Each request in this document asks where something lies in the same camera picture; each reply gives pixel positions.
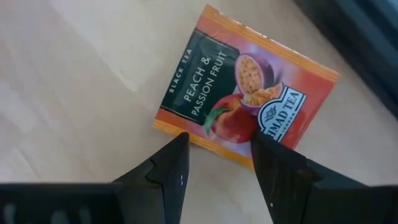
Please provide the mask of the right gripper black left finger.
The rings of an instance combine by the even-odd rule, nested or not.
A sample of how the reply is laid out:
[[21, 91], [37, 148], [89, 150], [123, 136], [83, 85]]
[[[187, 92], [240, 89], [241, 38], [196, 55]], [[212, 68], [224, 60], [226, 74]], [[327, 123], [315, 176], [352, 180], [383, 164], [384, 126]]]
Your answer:
[[179, 224], [189, 157], [181, 133], [112, 182], [1, 183], [0, 224]]

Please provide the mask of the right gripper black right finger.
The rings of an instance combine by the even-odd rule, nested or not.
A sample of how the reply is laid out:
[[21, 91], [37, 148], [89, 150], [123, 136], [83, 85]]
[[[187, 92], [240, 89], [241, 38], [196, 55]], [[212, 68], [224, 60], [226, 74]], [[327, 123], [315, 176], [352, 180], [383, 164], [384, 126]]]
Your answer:
[[398, 185], [362, 184], [261, 132], [251, 152], [273, 224], [398, 224]]

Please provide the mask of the orange peach tea packet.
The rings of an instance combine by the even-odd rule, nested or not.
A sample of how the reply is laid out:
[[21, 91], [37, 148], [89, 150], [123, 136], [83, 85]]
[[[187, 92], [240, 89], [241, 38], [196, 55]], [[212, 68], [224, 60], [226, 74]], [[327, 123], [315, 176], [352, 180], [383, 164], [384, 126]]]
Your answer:
[[154, 127], [251, 167], [254, 134], [294, 149], [339, 77], [206, 6]]

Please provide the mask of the black metal rig frame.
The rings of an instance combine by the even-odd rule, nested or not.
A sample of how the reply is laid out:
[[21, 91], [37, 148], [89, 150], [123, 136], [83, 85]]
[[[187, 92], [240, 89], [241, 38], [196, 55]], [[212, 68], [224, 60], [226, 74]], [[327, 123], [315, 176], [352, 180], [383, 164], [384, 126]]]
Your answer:
[[398, 0], [293, 0], [398, 119]]

